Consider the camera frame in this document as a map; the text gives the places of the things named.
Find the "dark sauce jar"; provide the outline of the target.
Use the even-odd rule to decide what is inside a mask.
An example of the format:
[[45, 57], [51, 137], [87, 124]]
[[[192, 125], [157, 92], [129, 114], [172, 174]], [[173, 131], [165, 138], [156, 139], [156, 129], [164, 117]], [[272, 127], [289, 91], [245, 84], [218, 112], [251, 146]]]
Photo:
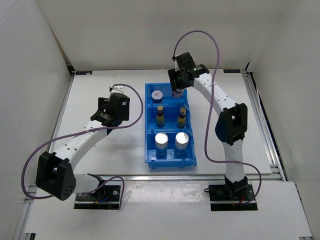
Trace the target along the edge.
[[153, 103], [161, 103], [163, 100], [163, 97], [164, 97], [163, 92], [160, 90], [154, 90], [151, 93], [151, 100]]
[[179, 99], [184, 94], [184, 91], [185, 91], [184, 88], [182, 89], [177, 88], [176, 90], [172, 90], [171, 95], [173, 98]]

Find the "yellow-label small bottle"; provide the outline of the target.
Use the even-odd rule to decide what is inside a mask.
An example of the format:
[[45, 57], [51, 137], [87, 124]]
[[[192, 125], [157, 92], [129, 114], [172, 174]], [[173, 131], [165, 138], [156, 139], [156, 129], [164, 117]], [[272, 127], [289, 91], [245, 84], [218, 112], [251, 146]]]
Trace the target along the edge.
[[165, 117], [164, 117], [164, 108], [162, 105], [159, 105], [157, 107], [157, 112], [156, 112], [156, 124], [159, 127], [164, 126], [165, 124]]
[[181, 107], [179, 110], [179, 114], [177, 117], [177, 127], [179, 129], [182, 129], [185, 127], [185, 122], [186, 122], [186, 114], [187, 114], [187, 110], [185, 107]]

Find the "silver-lid shaker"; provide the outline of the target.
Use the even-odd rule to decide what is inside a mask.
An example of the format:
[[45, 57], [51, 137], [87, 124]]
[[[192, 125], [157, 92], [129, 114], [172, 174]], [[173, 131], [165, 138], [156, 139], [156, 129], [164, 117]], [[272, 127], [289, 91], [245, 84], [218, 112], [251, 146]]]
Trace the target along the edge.
[[182, 157], [187, 151], [188, 144], [189, 135], [185, 132], [177, 133], [174, 142], [174, 154], [178, 157]]
[[154, 137], [155, 152], [158, 159], [166, 159], [168, 154], [169, 137], [165, 132], [159, 132]]

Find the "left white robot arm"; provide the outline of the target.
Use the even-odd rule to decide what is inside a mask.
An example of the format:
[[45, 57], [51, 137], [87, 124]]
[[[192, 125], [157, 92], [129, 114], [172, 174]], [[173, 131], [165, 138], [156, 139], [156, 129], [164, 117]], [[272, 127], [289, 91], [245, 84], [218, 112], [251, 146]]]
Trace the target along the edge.
[[130, 98], [112, 93], [98, 98], [98, 109], [90, 117], [83, 134], [52, 153], [43, 152], [38, 160], [36, 186], [61, 201], [71, 194], [88, 194], [100, 200], [105, 194], [103, 180], [91, 173], [74, 174], [74, 169], [86, 153], [104, 139], [114, 127], [129, 120]]

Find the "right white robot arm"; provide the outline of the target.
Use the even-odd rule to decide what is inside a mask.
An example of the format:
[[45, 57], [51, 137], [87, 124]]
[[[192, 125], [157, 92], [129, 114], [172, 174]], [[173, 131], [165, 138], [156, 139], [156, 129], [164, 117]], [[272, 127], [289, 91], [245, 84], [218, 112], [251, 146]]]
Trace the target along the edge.
[[168, 70], [172, 96], [180, 98], [186, 88], [193, 87], [210, 103], [218, 120], [215, 134], [222, 142], [225, 154], [224, 193], [230, 200], [238, 199], [248, 186], [243, 166], [242, 146], [248, 129], [248, 108], [229, 97], [215, 82], [203, 64], [195, 64], [189, 52], [173, 56], [174, 68]]

